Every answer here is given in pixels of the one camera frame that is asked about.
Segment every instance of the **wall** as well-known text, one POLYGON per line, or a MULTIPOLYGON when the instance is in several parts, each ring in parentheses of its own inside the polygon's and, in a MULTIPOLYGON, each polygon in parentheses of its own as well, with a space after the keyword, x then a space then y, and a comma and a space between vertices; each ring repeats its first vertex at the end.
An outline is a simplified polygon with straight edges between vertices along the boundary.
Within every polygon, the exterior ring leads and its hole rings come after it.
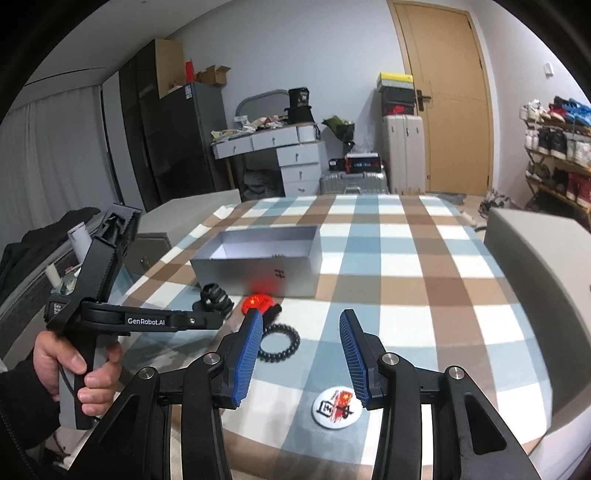
POLYGON ((523 23, 492 0, 473 0, 497 80, 500 162, 498 189, 524 206, 531 192, 524 179, 528 156, 524 151, 525 125, 519 106, 537 98, 547 105, 555 95, 587 99, 572 75, 544 43, 523 23), (546 78, 544 63, 554 66, 546 78))
MULTIPOLYGON (((228 125, 249 96, 307 86, 318 123, 339 115, 358 131, 381 132, 378 73, 404 71, 385 0, 235 0, 170 38, 183 43, 196 70, 232 68, 223 89, 228 125)), ((323 138, 339 156, 340 142, 330 132, 323 138)))

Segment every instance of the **shoe rack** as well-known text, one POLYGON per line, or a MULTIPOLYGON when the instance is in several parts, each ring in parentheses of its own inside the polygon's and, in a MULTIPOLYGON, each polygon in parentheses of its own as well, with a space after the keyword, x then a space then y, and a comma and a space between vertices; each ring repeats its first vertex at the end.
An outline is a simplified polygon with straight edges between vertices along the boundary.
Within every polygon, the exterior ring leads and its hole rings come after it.
MULTIPOLYGON (((580 125, 573 125, 573 124, 564 124, 564 123, 557 122, 557 121, 542 120, 539 122, 535 122, 532 120, 524 120, 524 122, 528 128, 531 128, 531 127, 537 127, 537 128, 552 127, 552 128, 561 129, 565 133, 582 135, 582 136, 585 136, 588 138, 591 137, 591 128, 589 128, 589 127, 583 127, 580 125)), ((559 164, 567 167, 566 168, 567 171, 573 171, 573 172, 581 173, 583 175, 588 175, 589 177, 591 177, 591 168, 583 167, 574 161, 563 160, 562 158, 557 158, 557 157, 555 157, 553 155, 549 155, 549 154, 543 154, 543 153, 538 152, 537 150, 529 150, 528 148, 526 148, 525 151, 527 152, 530 160, 533 163, 537 163, 534 160, 534 155, 536 155, 538 158, 540 158, 540 163, 544 163, 546 159, 552 159, 555 163, 559 163, 559 164)), ((567 198, 565 195, 562 195, 561 193, 557 192, 556 190, 553 190, 552 188, 548 187, 544 183, 542 183, 532 177, 528 177, 527 175, 525 176, 525 181, 527 182, 527 186, 530 188, 531 193, 532 193, 532 198, 525 205, 525 210, 528 210, 529 207, 535 202, 539 192, 546 192, 546 193, 549 193, 550 195, 552 195, 553 197, 557 198, 561 202, 566 203, 567 205, 570 205, 573 209, 575 209, 579 212, 582 212, 587 219, 587 225, 589 226, 589 229, 591 229, 591 207, 585 208, 582 205, 579 205, 577 202, 567 198)))

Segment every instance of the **white curtain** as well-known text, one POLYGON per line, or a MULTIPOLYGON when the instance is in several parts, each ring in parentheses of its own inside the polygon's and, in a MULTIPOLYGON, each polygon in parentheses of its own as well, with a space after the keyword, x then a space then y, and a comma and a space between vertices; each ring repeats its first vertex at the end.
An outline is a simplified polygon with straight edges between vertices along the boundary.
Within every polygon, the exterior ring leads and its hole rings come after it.
POLYGON ((0 125, 0 256, 6 244, 70 210, 116 201, 99 88, 31 102, 0 125))

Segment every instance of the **red round object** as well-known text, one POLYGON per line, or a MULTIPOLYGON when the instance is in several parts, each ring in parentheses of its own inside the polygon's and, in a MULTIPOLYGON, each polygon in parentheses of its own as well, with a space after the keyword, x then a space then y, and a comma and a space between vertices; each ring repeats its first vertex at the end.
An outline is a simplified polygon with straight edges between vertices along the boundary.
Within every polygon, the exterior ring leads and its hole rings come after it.
POLYGON ((246 315, 248 309, 257 309, 261 314, 273 306, 273 299, 264 293, 255 293, 242 302, 241 311, 246 315))

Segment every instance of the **checkered bedspread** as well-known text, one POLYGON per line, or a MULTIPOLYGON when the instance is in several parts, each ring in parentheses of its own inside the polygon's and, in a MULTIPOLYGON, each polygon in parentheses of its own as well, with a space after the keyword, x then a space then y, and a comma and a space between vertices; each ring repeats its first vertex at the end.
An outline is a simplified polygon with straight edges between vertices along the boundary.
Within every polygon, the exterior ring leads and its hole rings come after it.
MULTIPOLYGON (((222 416, 233 469, 263 478, 369 479, 381 411, 364 411, 343 430, 311 416, 318 393, 350 385, 339 315, 353 308, 417 367, 461 365, 500 412, 527 452, 550 426, 552 390, 521 305, 495 260, 459 212, 436 197, 319 196, 266 199, 220 208, 172 249, 124 297, 132 306, 190 310, 199 299, 189 259, 224 229, 321 225, 323 263, 315 299, 277 299, 278 322, 294 326, 301 346, 280 364, 258 361, 247 398, 222 416)), ((239 306, 241 298, 233 298, 239 306)), ((225 332, 242 320, 232 313, 225 332)), ((222 332, 142 334, 124 357, 135 372, 180 368, 222 332)), ((282 349, 281 336, 264 340, 282 349)), ((423 478, 431 478, 430 409, 423 410, 423 478)))

